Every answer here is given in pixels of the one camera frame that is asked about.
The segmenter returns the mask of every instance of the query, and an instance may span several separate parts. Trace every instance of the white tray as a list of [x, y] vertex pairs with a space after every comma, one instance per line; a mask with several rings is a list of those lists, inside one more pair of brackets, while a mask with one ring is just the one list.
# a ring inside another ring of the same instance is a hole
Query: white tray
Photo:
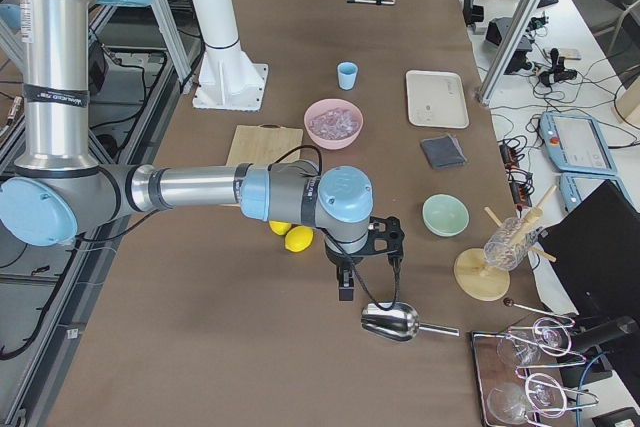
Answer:
[[406, 75], [409, 122], [418, 127], [469, 126], [462, 80], [452, 72], [410, 70]]

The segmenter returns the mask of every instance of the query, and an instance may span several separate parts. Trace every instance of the folded cloth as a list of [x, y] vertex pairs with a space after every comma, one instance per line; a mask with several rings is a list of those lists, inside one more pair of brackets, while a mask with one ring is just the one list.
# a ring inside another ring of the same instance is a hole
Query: folded cloth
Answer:
[[467, 163], [458, 139], [449, 134], [425, 139], [420, 142], [420, 147], [434, 169], [445, 169]]

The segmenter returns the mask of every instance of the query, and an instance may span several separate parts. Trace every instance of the brown tabletop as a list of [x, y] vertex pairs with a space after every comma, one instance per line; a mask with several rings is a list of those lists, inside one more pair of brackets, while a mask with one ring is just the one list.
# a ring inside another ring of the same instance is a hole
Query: brown tabletop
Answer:
[[[402, 300], [424, 321], [465, 333], [520, 318], [464, 294], [452, 272], [460, 252], [495, 230], [483, 206], [501, 217], [513, 212], [490, 115], [473, 98], [480, 80], [458, 0], [234, 2], [244, 50], [270, 66], [262, 109], [195, 110], [185, 96], [155, 165], [223, 165], [237, 124], [299, 128], [316, 100], [352, 101], [364, 113], [363, 132], [348, 148], [325, 151], [325, 168], [364, 170], [374, 215], [401, 219]], [[355, 89], [343, 92], [335, 67], [347, 59], [360, 73]], [[443, 131], [409, 123], [411, 69], [461, 76], [471, 124], [454, 133], [468, 165], [427, 164], [419, 142]], [[423, 201], [439, 192], [469, 208], [469, 227], [455, 238], [436, 237], [422, 223]], [[391, 298], [386, 259], [360, 270], [375, 295]], [[526, 266], [512, 272], [509, 294], [538, 302]], [[354, 302], [337, 297], [319, 234], [292, 254], [236, 207], [157, 215], [123, 241], [48, 425], [479, 425], [466, 335], [421, 332], [394, 343], [360, 327], [368, 300], [359, 288]]]

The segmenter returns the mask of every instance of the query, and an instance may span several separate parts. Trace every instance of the computer monitor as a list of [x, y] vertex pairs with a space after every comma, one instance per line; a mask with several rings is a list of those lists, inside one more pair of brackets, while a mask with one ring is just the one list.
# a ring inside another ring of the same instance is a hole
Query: computer monitor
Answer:
[[[540, 236], [580, 317], [623, 315], [640, 323], [640, 214], [605, 181], [562, 222]], [[625, 386], [640, 402], [640, 335], [602, 345]]]

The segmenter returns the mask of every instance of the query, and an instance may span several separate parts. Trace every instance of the white table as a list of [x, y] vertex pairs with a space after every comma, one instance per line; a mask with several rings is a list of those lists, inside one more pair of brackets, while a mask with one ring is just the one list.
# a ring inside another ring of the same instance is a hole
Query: white table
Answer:
[[[482, 5], [485, 9], [485, 21], [476, 26], [477, 30], [484, 31], [489, 21], [494, 18], [512, 16], [517, 2], [518, 0], [475, 0], [476, 5]], [[566, 67], [576, 69], [590, 80], [597, 82], [600, 87], [615, 92], [620, 87], [620, 81], [607, 60], [595, 63], [605, 59], [606, 56], [571, 0], [559, 0], [558, 4], [537, 10], [535, 16], [539, 17], [543, 11], [549, 17], [549, 23], [546, 32], [544, 29], [539, 31], [541, 36], [535, 38], [540, 49], [534, 46], [534, 51], [528, 55], [528, 59], [548, 64], [549, 62], [544, 59], [541, 53], [542, 49], [553, 47], [578, 49], [582, 54], [582, 60], [566, 61]], [[476, 35], [469, 29], [469, 38], [473, 45], [478, 70], [480, 75], [484, 76], [486, 69], [489, 68], [495, 57], [497, 47], [485, 41], [484, 33]], [[526, 78], [525, 76], [529, 75], [528, 72], [520, 71], [518, 74], [520, 75], [503, 76], [491, 99], [489, 108], [492, 109], [496, 137], [500, 140], [505, 137], [524, 135], [528, 139], [527, 145], [537, 146], [540, 142], [536, 142], [536, 134], [528, 132], [525, 127], [533, 115], [540, 114], [545, 110], [545, 102], [533, 95], [532, 84], [535, 85], [537, 79], [535, 77]], [[572, 83], [579, 84], [579, 80], [580, 76]], [[554, 90], [563, 92], [565, 100], [575, 98], [571, 105], [560, 110], [569, 110], [571, 107], [589, 107], [582, 109], [584, 113], [592, 115], [601, 122], [619, 126], [640, 136], [640, 131], [634, 132], [631, 126], [621, 123], [617, 119], [613, 110], [613, 95], [600, 87], [589, 83], [582, 86], [569, 85], [568, 83], [556, 84]], [[539, 86], [539, 89], [543, 92], [547, 91], [542, 85]], [[624, 88], [620, 90], [619, 95], [622, 95], [623, 92]], [[501, 108], [501, 106], [508, 106], [515, 110]], [[601, 129], [608, 145], [626, 145], [633, 140], [632, 137], [618, 129], [602, 124]], [[638, 150], [637, 148], [621, 149], [613, 150], [612, 153], [618, 167], [618, 176], [625, 184], [637, 209], [640, 205]], [[544, 147], [537, 150], [527, 149], [527, 156], [520, 164], [521, 167], [533, 173], [535, 192], [532, 195], [532, 202], [535, 204], [551, 185], [557, 185], [560, 173], [549, 160]], [[559, 191], [556, 191], [553, 198], [545, 204], [543, 225], [556, 224], [565, 216], [564, 203]], [[554, 312], [576, 311], [548, 261], [541, 260], [535, 271], [535, 277], [541, 300]], [[618, 408], [634, 406], [639, 409], [615, 372], [612, 378], [589, 384], [588, 388], [600, 397], [600, 404], [583, 412], [585, 420], [583, 425], [593, 425], [591, 420], [587, 419]]]

